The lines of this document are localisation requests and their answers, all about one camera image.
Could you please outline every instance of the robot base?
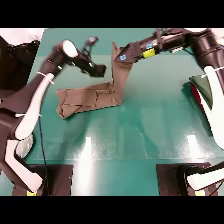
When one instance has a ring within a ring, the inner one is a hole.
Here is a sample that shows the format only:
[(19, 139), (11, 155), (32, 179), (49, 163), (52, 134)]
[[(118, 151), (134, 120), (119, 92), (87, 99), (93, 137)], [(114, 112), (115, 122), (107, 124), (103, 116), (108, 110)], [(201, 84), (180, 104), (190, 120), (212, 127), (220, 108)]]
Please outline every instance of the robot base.
[[(45, 172), (44, 165), (30, 165)], [(70, 196), (73, 165), (47, 165), (48, 169), (48, 190), (50, 196)], [(12, 196), (48, 196), (46, 181), (35, 194), (14, 185)]]
[[(210, 163), (156, 164), (160, 196), (196, 196), (197, 192), (187, 185), (185, 179), (186, 168), (192, 166), (202, 169), (211, 165)], [(203, 189), (205, 196), (209, 196), (215, 189), (215, 184)], [(218, 196), (218, 193), (215, 192), (212, 196)]]

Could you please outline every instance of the green table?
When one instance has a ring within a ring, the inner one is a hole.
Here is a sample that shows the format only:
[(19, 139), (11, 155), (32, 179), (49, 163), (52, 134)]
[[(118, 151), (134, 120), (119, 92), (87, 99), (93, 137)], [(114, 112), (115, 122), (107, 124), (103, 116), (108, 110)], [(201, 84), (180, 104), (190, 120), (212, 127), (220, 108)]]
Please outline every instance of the green table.
[[(56, 90), (111, 80), (112, 41), (125, 46), (154, 32), (148, 29), (48, 29), (30, 79), (54, 44), (70, 39), (80, 49), (89, 36), (100, 41), (93, 60), (106, 64), (105, 78), (83, 75), (66, 67), (47, 91), (42, 108), (44, 148), (48, 164), (74, 164), (72, 195), (159, 195), (156, 164), (224, 160), (205, 115), (193, 99), (189, 76), (202, 70), (185, 52), (161, 54), (133, 66), (123, 104), (62, 120), (56, 113)], [(37, 143), (27, 157), (43, 163), (38, 125)], [(11, 195), (12, 184), (0, 176), (0, 195)]]

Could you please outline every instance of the black bag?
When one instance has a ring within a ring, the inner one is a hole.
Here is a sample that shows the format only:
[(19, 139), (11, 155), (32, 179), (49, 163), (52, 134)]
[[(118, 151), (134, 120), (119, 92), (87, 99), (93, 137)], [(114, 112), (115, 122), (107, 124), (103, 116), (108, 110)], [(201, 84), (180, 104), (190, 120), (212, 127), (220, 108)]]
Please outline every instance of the black bag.
[(27, 84), (39, 45), (35, 40), (13, 46), (0, 36), (0, 91), (18, 91)]

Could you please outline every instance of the red object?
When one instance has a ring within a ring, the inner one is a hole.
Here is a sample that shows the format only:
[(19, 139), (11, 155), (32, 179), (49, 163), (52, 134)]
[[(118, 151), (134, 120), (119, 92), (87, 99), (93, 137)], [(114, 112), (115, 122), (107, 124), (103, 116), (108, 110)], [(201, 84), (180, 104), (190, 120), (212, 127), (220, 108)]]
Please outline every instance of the red object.
[(202, 106), (202, 104), (201, 104), (201, 98), (200, 98), (200, 96), (199, 96), (199, 93), (198, 93), (198, 91), (197, 91), (197, 88), (196, 88), (193, 84), (191, 84), (191, 91), (192, 91), (192, 93), (193, 93), (193, 95), (194, 95), (194, 98), (195, 98), (195, 99), (197, 100), (197, 102), (199, 103), (201, 109), (204, 111), (204, 108), (203, 108), (203, 106)]

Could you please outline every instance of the robotic arm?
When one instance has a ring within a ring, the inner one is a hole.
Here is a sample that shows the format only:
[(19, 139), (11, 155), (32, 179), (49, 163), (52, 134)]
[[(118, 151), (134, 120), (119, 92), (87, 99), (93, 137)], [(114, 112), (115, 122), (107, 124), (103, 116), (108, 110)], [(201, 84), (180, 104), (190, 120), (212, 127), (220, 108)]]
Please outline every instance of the robotic arm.
[(29, 167), (15, 150), (19, 141), (33, 132), (44, 94), (66, 64), (76, 65), (94, 77), (103, 77), (106, 70), (105, 65), (96, 65), (90, 55), (80, 52), (71, 41), (65, 40), (54, 46), (28, 85), (0, 104), (0, 167), (14, 184), (31, 192), (42, 186), (45, 174)]
[[(208, 77), (213, 97), (212, 108), (198, 93), (214, 139), (224, 149), (224, 51), (210, 28), (157, 29), (153, 36), (129, 43), (115, 61), (136, 63), (163, 51), (175, 53), (187, 47), (191, 47), (198, 65)], [(199, 191), (221, 182), (224, 179), (224, 162), (205, 169), (192, 165), (179, 166), (176, 178), (181, 195), (188, 195), (189, 186)]]

